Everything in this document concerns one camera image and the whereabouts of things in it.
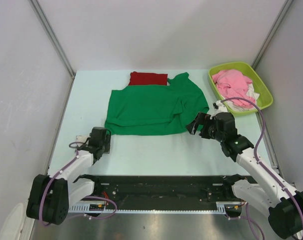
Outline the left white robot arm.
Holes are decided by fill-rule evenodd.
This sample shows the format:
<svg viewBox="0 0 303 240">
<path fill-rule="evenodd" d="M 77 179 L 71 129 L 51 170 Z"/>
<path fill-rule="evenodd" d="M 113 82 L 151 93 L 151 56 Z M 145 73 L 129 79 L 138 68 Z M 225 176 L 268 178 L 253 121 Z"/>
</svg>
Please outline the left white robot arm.
<svg viewBox="0 0 303 240">
<path fill-rule="evenodd" d="M 94 127 L 88 136 L 69 144 L 74 157 L 56 173 L 39 174 L 32 183 L 26 216 L 45 226 L 60 225 L 67 217 L 69 208 L 83 199 L 96 200 L 107 194 L 98 176 L 86 174 L 111 148 L 111 132 L 104 127 Z"/>
</svg>

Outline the green t-shirt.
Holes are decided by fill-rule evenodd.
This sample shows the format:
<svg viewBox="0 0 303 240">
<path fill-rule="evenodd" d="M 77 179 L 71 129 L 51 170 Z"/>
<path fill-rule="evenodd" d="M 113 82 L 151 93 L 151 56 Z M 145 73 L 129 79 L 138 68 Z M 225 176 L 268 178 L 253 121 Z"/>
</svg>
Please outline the green t-shirt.
<svg viewBox="0 0 303 240">
<path fill-rule="evenodd" d="M 186 131 L 209 104 L 187 72 L 168 85 L 134 85 L 112 90 L 104 126 L 113 135 L 164 136 Z"/>
</svg>

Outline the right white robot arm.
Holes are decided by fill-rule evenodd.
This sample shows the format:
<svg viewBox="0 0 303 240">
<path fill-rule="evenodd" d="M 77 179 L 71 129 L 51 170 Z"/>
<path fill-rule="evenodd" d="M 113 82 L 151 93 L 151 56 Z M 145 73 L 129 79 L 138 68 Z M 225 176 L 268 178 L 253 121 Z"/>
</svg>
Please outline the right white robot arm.
<svg viewBox="0 0 303 240">
<path fill-rule="evenodd" d="M 240 177 L 222 188 L 228 201 L 242 199 L 267 217 L 272 230 L 282 239 L 294 237 L 301 232 L 303 239 L 303 191 L 286 182 L 263 158 L 254 145 L 238 133 L 234 116 L 229 112 L 215 115 L 198 113 L 186 126 L 191 135 L 200 129 L 203 139 L 220 143 L 224 155 L 244 168 L 259 185 L 259 188 Z"/>
</svg>

